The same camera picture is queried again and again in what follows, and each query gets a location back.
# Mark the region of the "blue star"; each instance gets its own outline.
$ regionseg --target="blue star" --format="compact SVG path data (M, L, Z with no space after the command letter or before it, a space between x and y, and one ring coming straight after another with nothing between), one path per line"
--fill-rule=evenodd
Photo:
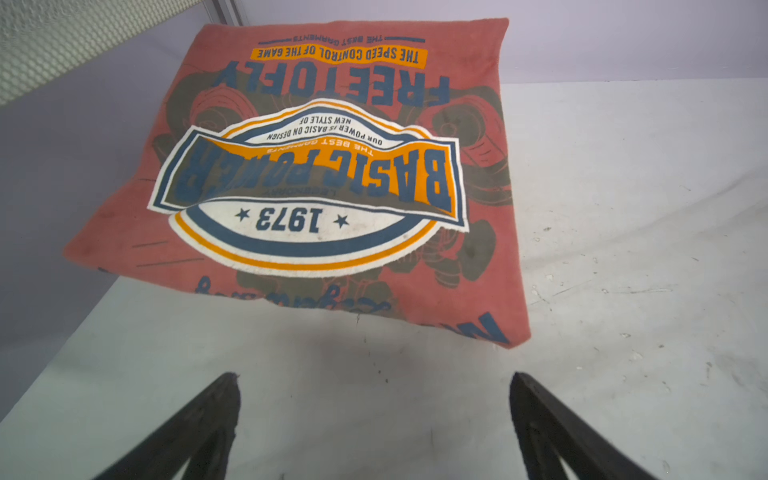
M333 222L334 222L334 223L338 223L338 224L339 224L339 228L341 228L341 227L343 227L343 226L345 226L345 225L349 225L349 222L348 222L348 221L346 221L346 218L348 217L347 215L345 215L344 217L342 217L341 215L337 214L336 216L337 216L338 218L337 218L336 220L334 220Z
M243 218L250 218L250 217L248 216L248 212L250 212L250 210L243 210L243 209L241 208L241 209L240 209L240 213L238 213L238 214L235 214L235 217L240 217L240 221L242 222L242 221L243 221Z

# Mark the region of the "white surface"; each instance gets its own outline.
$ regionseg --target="white surface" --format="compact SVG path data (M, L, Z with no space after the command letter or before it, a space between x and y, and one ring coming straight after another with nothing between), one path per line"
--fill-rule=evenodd
M768 77L765 0L240 0L251 25L509 17L503 82ZM313 33L297 31L296 35ZM380 32L361 31L361 35Z
M768 80L502 92L532 340L121 278L0 424L0 478L90 478L228 370L229 479L524 478L515 370L659 478L765 478Z

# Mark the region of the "textured white material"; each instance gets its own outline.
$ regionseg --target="textured white material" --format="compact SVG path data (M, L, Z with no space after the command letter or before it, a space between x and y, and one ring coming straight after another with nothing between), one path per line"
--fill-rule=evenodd
M120 279L0 424L0 478L90 478L228 370L230 480L524 478L515 370L658 478L767 477L768 80L502 99L528 343Z
M0 106L200 0L2 0Z

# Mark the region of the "oval badge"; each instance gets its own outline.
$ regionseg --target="oval badge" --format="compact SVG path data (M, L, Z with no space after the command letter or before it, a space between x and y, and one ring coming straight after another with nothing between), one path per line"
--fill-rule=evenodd
M147 206L194 249L250 273L385 265L438 229L468 231L458 139L317 99L222 132L192 127Z

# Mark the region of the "marble surface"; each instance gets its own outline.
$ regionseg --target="marble surface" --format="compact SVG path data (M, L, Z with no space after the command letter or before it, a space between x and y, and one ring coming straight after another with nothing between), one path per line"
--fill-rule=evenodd
M767 477L768 80L502 94L529 342L120 278L0 424L0 478L90 478L225 371L230 479L524 478L518 370L658 478Z

